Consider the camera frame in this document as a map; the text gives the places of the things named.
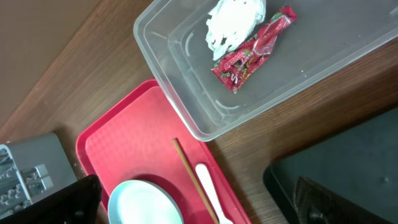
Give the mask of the red snack wrapper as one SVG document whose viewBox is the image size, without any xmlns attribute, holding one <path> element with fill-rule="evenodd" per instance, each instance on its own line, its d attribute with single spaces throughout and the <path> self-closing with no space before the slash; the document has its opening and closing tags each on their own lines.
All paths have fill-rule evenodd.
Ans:
<svg viewBox="0 0 398 224">
<path fill-rule="evenodd" d="M 237 93 L 248 77 L 270 56 L 279 34 L 297 19 L 293 9 L 284 5 L 250 39 L 216 61 L 211 71 L 232 93 Z"/>
</svg>

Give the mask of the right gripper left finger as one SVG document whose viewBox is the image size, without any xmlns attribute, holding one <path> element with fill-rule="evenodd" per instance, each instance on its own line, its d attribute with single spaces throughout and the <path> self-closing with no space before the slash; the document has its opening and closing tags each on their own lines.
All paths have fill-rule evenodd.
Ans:
<svg viewBox="0 0 398 224">
<path fill-rule="evenodd" d="M 101 197 L 100 180 L 91 174 L 1 219 L 1 224 L 95 224 Z"/>
</svg>

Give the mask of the white napkin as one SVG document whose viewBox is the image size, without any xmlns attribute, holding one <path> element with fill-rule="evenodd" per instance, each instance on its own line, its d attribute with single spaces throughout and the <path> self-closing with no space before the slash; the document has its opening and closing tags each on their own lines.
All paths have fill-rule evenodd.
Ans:
<svg viewBox="0 0 398 224">
<path fill-rule="evenodd" d="M 206 42 L 213 60 L 236 50 L 266 18 L 266 0 L 219 0 L 208 13 Z"/>
</svg>

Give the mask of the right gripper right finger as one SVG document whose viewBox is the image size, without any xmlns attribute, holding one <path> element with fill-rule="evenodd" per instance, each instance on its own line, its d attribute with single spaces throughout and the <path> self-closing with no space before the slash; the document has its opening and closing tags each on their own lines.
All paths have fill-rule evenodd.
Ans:
<svg viewBox="0 0 398 224">
<path fill-rule="evenodd" d="M 391 224 L 306 177 L 299 177 L 294 206 L 300 224 Z"/>
</svg>

